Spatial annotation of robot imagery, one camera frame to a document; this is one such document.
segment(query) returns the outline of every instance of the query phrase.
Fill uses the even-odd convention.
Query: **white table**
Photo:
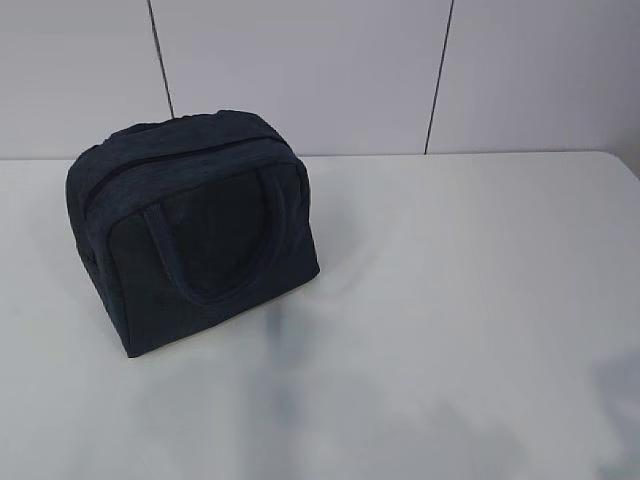
[[[0,478],[640,478],[640,182],[614,157],[307,159],[320,277],[135,360],[69,164],[0,162]]]

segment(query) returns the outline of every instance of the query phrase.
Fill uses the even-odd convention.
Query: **zipper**
[[[157,155],[155,157],[140,158],[138,160],[133,160],[129,163],[120,165],[119,167],[114,168],[107,175],[102,177],[100,181],[96,183],[91,190],[89,190],[89,193],[87,193],[87,196],[85,197],[83,208],[82,208],[83,217],[85,219],[87,218],[87,213],[89,212],[89,208],[91,208],[91,204],[96,199],[98,194],[100,194],[100,192],[104,190],[104,188],[107,186],[109,182],[111,182],[116,177],[119,177],[120,175],[126,173],[127,171],[133,168],[139,167],[140,165],[146,165],[147,163],[162,162],[165,160],[175,160],[177,158],[189,157],[192,155],[198,155],[202,153],[219,152],[221,150],[226,150],[227,148],[233,148],[239,145],[244,145],[245,143],[252,143],[252,142],[257,142],[259,140],[265,140],[265,139],[273,140],[274,142],[282,143],[288,146],[287,142],[285,142],[284,140],[279,140],[277,138],[267,136],[267,135],[261,135],[259,137],[245,138],[243,140],[236,140],[234,142],[228,142],[223,145],[215,145],[213,147],[199,148],[196,150],[189,150],[189,151],[180,152],[180,153],[169,153],[166,155]]]

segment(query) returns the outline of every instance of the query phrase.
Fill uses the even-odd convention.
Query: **wall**
[[[640,2],[456,0],[430,152],[605,150],[640,175]]]
[[[144,0],[3,7],[0,158],[168,118]],[[301,154],[424,151],[450,0],[153,7],[176,114],[254,110]],[[597,149],[640,175],[639,24],[637,0],[456,0],[429,152]]]

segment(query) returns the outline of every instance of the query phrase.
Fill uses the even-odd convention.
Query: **fabric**
[[[83,153],[66,187],[78,252],[130,357],[319,273],[306,169],[256,115],[135,125]]]

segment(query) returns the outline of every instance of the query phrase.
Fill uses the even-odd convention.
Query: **bag handle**
[[[242,293],[259,282],[271,268],[284,243],[286,230],[285,201],[280,183],[274,171],[275,167],[261,168],[258,178],[267,199],[267,209],[271,216],[271,225],[267,238],[260,251],[251,261],[244,279],[235,287],[218,292],[203,293],[195,290],[186,279],[185,268],[171,226],[162,211],[160,203],[145,208],[143,215],[158,249],[162,264],[173,286],[188,301],[201,306],[214,305]]]

